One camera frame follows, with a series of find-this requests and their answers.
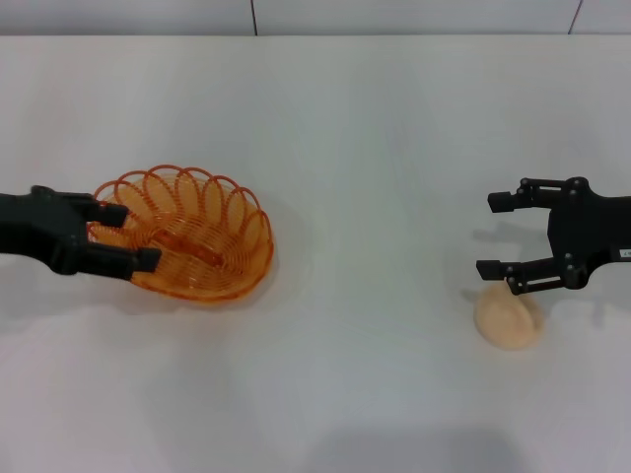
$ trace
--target wire basket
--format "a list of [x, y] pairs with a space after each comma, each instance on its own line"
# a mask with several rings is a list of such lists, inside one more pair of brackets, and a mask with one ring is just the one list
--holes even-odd
[[254, 194], [228, 177], [156, 166], [103, 184], [95, 197], [127, 206], [129, 215], [121, 229], [90, 224], [92, 241], [163, 253], [154, 273], [134, 274], [136, 286], [212, 304], [244, 298], [269, 272], [269, 219]]

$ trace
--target robotic arm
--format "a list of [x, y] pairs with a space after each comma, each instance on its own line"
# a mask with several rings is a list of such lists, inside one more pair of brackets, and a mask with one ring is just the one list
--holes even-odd
[[161, 251], [130, 250], [90, 242], [86, 224], [123, 226], [128, 209], [103, 204], [91, 194], [55, 192], [35, 186], [27, 195], [0, 194], [0, 252], [22, 254], [63, 275], [78, 272], [130, 280], [153, 272]]
[[529, 262], [477, 261], [485, 281], [506, 280], [515, 295], [556, 288], [582, 289], [600, 266], [631, 262], [631, 197], [602, 197], [583, 177], [522, 179], [515, 194], [489, 194], [493, 213], [550, 209], [552, 257]]

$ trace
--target white tabletop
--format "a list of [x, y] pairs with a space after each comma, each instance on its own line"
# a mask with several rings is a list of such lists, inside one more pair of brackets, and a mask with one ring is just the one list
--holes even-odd
[[550, 254], [525, 176], [631, 194], [631, 37], [0, 39], [0, 190], [203, 167], [278, 258], [222, 309], [0, 260], [0, 472], [595, 473], [631, 464], [631, 267], [473, 326]]

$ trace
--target orange wire basket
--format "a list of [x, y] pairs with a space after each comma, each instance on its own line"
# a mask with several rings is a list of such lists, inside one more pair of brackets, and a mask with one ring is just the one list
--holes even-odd
[[95, 197], [127, 206], [129, 215], [121, 229], [90, 224], [92, 241], [162, 251], [154, 273], [134, 274], [141, 288], [211, 304], [245, 297], [269, 272], [269, 219], [254, 194], [228, 177], [156, 166], [103, 184]]

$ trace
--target white wall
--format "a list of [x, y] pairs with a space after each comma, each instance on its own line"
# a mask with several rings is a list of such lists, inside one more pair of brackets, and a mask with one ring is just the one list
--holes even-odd
[[631, 33], [631, 0], [585, 0], [574, 33]]
[[259, 34], [566, 34], [579, 2], [254, 0], [254, 8]]
[[0, 0], [0, 34], [254, 34], [249, 0]]

